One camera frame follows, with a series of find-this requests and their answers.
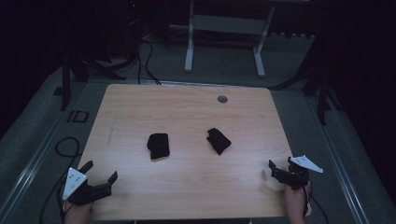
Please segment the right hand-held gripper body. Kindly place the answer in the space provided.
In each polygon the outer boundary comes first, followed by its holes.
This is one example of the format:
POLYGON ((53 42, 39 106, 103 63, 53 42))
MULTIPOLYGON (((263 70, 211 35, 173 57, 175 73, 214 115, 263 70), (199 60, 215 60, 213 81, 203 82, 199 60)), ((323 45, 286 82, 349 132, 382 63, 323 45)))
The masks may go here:
POLYGON ((289 165, 288 170, 279 169, 279 175, 276 180, 279 183, 287 184, 293 189, 305 187, 309 180, 309 172, 314 171, 322 174, 324 170, 308 159, 305 155, 293 157, 296 165, 289 165))

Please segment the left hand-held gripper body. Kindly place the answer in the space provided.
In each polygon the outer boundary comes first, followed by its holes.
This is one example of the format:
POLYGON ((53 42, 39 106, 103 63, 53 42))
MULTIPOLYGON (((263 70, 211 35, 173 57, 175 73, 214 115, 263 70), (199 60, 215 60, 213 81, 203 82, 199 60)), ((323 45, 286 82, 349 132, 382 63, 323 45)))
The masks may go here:
POLYGON ((65 178, 62 199, 81 206, 110 196, 112 194, 111 187, 112 177, 104 184, 90 186, 88 177, 84 173, 70 167, 65 178))

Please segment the person's left hand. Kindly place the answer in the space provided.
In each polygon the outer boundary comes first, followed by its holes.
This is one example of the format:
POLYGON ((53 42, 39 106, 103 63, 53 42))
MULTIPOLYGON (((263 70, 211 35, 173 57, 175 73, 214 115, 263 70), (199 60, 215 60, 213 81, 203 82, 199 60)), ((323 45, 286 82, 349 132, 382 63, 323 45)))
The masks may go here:
POLYGON ((89 224, 93 203, 76 206, 64 203, 64 224, 89 224))

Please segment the person's right hand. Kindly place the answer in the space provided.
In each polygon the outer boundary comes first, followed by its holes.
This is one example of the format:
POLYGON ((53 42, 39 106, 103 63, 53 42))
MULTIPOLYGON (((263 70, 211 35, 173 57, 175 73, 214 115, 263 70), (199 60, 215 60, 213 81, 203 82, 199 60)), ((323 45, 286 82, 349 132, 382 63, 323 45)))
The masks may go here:
POLYGON ((310 193, 310 183, 303 189, 293 189, 287 184, 284 185, 285 211, 290 224, 305 224, 304 210, 310 193))

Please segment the folded black cloth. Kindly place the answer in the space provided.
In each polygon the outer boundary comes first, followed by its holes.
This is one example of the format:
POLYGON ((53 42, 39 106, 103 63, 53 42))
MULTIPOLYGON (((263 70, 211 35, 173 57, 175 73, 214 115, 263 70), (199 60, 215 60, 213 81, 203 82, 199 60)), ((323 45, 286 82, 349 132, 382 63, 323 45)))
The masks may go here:
POLYGON ((147 148, 150 151, 150 158, 152 160, 168 157, 170 155, 168 134, 151 134, 148 138, 147 148))
POLYGON ((216 128, 212 128, 207 132, 208 137, 206 140, 219 155, 221 155, 223 151, 232 143, 220 130, 216 128))

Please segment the black metal stand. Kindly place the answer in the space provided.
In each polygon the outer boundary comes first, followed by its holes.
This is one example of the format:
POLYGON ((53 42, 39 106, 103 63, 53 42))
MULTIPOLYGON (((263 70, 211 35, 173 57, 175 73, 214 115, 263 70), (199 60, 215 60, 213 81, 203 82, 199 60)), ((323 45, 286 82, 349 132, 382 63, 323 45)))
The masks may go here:
POLYGON ((67 49, 63 52, 62 57, 62 106, 61 110, 65 111, 71 101, 71 81, 70 73, 73 72, 78 80, 87 81, 89 75, 87 74, 85 67, 90 66, 98 73, 103 74, 107 77, 125 80, 125 77, 121 77, 115 74, 116 70, 119 70, 133 61, 127 59, 125 62, 117 63, 110 66, 101 65, 95 59, 89 57, 87 54, 76 49, 67 49))
POLYGON ((310 49, 305 54, 304 59, 294 77, 269 87, 269 90, 280 91, 287 87, 306 80, 302 89, 303 95, 311 97, 318 93, 317 117, 322 125, 326 124, 325 111, 330 108, 327 98, 333 100, 330 88, 330 78, 336 60, 336 41, 326 35, 317 35, 310 49))

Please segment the white metal desk frame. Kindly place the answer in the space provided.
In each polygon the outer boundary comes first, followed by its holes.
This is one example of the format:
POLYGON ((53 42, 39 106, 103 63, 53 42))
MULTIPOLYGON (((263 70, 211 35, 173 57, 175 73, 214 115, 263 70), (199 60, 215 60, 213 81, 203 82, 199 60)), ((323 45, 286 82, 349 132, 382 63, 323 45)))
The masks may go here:
POLYGON ((276 8, 270 7, 264 20, 244 19, 221 16, 209 16, 196 14, 194 12, 194 0, 190 0, 189 12, 189 38, 185 58, 184 70, 192 71, 194 55, 194 32, 211 31, 230 34, 258 35, 259 43, 252 49, 254 62, 258 77, 265 77, 264 65, 262 62, 262 49, 268 35, 270 24, 276 8))

